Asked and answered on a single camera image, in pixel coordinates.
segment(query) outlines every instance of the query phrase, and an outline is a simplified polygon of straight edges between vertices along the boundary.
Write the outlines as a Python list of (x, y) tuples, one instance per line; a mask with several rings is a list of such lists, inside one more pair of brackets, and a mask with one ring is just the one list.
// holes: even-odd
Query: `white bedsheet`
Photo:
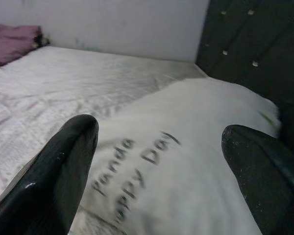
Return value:
[[(92, 114), (100, 122), (127, 103), (190, 77), (203, 75), (188, 63), (58, 47), (1, 67), (0, 194), (70, 117)], [(85, 216), (85, 235), (119, 234)]]

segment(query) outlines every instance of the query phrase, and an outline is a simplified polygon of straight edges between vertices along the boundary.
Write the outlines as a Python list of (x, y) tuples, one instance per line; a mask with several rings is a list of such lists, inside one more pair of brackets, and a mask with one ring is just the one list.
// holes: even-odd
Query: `purple blanket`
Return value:
[(0, 24), (0, 66), (21, 58), (39, 45), (39, 26), (10, 27)]

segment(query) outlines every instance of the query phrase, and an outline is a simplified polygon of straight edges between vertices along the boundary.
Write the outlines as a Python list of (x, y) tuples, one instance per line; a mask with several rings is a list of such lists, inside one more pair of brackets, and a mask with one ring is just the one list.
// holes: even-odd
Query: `scuff mark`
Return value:
[(96, 47), (96, 46), (88, 46), (86, 45), (86, 43), (80, 41), (79, 38), (75, 38), (75, 44), (77, 45), (77, 47), (79, 49), (82, 49), (82, 50), (89, 50), (89, 51), (96, 51), (96, 52), (101, 52), (101, 49), (99, 47)]
[(35, 5), (35, 0), (21, 0), (22, 7), (27, 7), (33, 9)]

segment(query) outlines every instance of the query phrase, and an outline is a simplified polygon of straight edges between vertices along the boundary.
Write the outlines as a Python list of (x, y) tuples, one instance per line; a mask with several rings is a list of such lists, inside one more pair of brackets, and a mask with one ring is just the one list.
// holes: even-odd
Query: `bed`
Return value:
[[(98, 121), (178, 80), (205, 77), (193, 64), (43, 47), (0, 67), (0, 194), (63, 123)], [(119, 234), (86, 213), (90, 234)]]

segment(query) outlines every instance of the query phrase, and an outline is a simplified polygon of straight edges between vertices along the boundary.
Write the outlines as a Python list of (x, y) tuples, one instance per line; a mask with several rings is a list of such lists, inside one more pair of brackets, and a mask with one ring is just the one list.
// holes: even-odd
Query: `white wall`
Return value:
[(41, 25), (55, 46), (194, 61), (209, 0), (0, 0), (0, 24)]

